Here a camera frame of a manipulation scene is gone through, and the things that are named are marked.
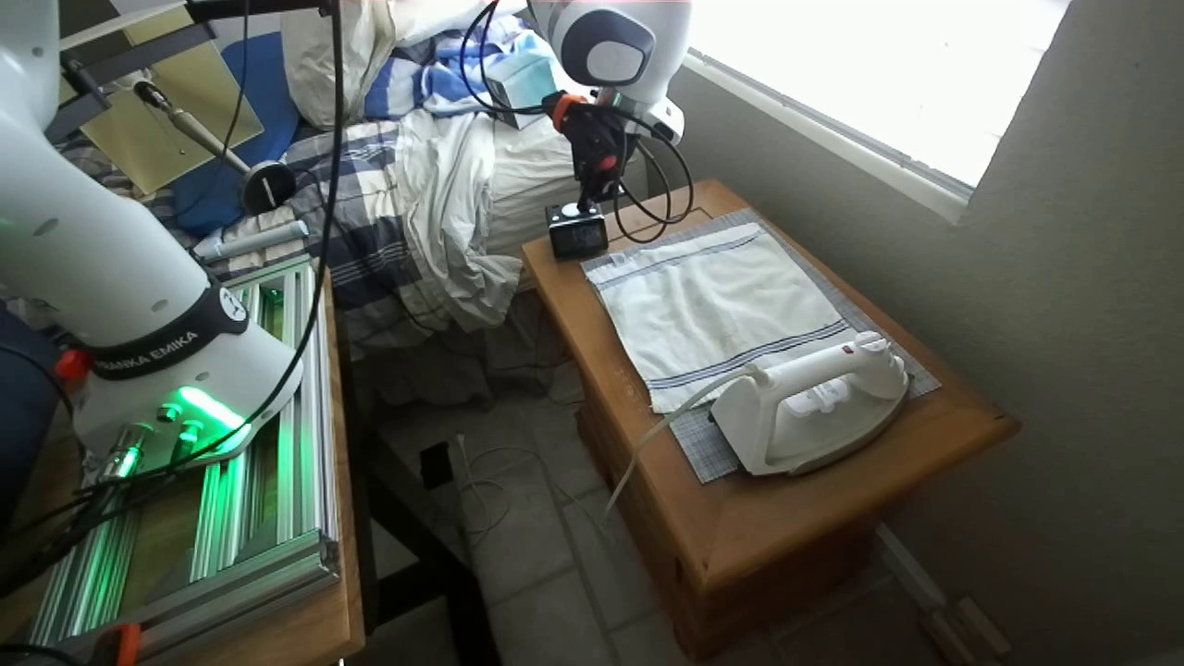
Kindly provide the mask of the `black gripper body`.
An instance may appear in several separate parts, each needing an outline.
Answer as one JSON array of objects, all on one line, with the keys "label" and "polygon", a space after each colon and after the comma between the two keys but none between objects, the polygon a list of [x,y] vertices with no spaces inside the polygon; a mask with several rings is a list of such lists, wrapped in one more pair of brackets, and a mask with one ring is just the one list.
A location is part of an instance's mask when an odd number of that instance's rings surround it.
[{"label": "black gripper body", "polygon": [[568,139],[577,203],[590,208],[616,192],[631,139],[624,119],[615,107],[590,102],[573,92],[558,92],[548,102],[551,125]]}]

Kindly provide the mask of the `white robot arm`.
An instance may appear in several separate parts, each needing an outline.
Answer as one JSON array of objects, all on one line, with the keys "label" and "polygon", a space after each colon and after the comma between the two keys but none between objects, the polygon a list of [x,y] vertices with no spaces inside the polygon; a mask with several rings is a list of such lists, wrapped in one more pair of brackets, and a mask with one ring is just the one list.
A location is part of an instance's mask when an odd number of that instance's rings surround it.
[{"label": "white robot arm", "polygon": [[[573,84],[542,109],[573,149],[588,208],[616,188],[620,158],[600,119],[672,137],[668,76],[689,53],[691,0],[526,0]],[[244,439],[299,384],[304,351],[276,340],[136,199],[64,158],[46,139],[57,107],[57,0],[0,0],[0,281],[46,303],[88,356],[72,431],[107,452],[162,412],[202,423],[202,456]]]}]

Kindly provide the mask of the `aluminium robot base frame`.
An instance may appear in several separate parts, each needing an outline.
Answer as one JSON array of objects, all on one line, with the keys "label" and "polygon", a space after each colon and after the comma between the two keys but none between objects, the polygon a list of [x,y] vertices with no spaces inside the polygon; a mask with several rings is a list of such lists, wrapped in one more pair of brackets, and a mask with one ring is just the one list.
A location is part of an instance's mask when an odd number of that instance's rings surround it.
[{"label": "aluminium robot base frame", "polygon": [[102,509],[50,567],[32,643],[66,647],[141,625],[143,652],[162,655],[263,609],[292,615],[336,584],[336,366],[314,264],[272,264],[238,277],[231,293],[263,330],[299,347],[288,403],[244,426],[189,388],[175,398],[182,423],[141,426],[143,452],[186,446],[202,423],[229,435],[136,509]]}]

